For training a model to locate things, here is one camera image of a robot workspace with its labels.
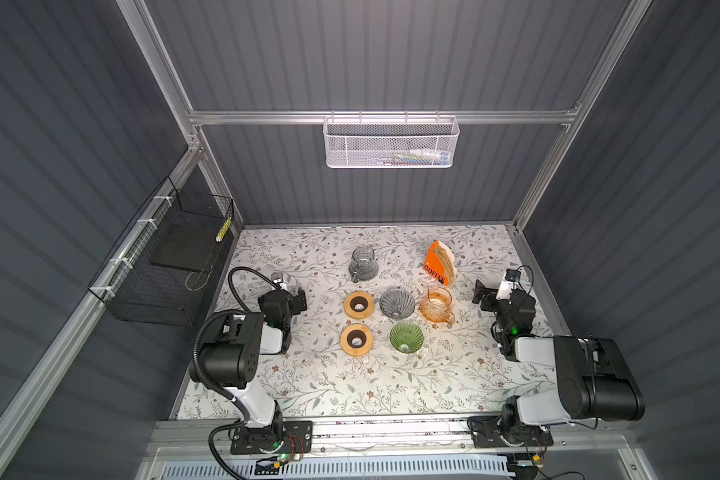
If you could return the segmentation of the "grey glass carafe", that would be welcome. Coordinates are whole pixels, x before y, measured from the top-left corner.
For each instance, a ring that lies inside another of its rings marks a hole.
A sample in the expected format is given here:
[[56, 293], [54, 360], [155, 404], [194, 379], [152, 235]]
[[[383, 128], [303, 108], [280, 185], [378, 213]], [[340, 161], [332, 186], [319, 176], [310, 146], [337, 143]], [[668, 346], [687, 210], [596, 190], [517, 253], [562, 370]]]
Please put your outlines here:
[[370, 246], [359, 246], [351, 256], [348, 271], [354, 283], [372, 280], [378, 274], [378, 263], [374, 249]]

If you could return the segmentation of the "grey glass dripper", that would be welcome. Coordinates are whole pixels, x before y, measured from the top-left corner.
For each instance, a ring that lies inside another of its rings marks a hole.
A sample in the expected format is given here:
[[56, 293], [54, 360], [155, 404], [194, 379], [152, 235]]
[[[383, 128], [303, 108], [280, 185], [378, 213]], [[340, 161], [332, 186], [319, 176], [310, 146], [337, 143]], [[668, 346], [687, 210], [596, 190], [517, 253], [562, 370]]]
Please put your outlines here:
[[403, 320], [413, 314], [415, 299], [403, 288], [390, 288], [380, 296], [379, 308], [385, 317], [395, 321]]

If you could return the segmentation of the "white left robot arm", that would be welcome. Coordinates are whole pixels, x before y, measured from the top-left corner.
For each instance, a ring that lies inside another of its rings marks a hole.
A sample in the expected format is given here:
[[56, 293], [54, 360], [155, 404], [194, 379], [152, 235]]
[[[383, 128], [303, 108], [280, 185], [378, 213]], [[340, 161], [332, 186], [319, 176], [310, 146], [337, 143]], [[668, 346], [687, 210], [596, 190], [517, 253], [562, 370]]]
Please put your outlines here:
[[256, 378], [262, 355], [287, 351], [292, 318], [307, 309], [303, 288], [277, 288], [258, 298], [260, 310], [225, 309], [211, 314], [193, 342], [190, 378], [225, 399], [241, 412], [240, 425], [279, 434], [283, 415], [277, 401]]

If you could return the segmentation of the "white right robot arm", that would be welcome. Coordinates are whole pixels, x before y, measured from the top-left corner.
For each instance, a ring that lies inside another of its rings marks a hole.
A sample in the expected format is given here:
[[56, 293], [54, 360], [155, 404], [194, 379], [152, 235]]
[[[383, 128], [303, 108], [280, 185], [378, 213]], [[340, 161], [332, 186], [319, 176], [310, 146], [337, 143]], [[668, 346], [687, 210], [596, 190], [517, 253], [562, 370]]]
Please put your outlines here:
[[495, 316], [491, 335], [506, 360], [551, 367], [556, 374], [552, 389], [508, 398], [490, 432], [473, 430], [476, 444], [547, 447], [553, 444], [551, 426], [583, 426], [592, 419], [595, 429], [601, 420], [642, 419], [644, 397], [614, 340], [535, 335], [536, 299], [507, 279], [497, 288], [477, 281], [472, 302]]

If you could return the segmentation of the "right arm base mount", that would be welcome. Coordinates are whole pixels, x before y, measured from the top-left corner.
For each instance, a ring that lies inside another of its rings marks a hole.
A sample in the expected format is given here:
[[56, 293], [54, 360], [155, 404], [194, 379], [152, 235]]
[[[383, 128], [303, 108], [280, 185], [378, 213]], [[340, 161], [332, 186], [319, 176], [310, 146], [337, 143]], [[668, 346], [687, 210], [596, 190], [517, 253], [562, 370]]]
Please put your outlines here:
[[466, 421], [476, 448], [541, 447], [554, 445], [548, 429], [531, 426], [499, 415], [473, 416]]

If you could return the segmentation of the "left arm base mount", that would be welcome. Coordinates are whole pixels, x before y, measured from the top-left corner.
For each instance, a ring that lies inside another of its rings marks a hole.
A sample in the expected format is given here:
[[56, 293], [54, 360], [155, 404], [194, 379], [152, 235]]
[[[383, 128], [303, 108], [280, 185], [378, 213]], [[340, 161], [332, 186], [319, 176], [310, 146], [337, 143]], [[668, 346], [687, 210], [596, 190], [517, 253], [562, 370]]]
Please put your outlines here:
[[264, 428], [233, 430], [230, 434], [232, 455], [305, 454], [312, 448], [314, 424], [311, 421], [285, 421]]

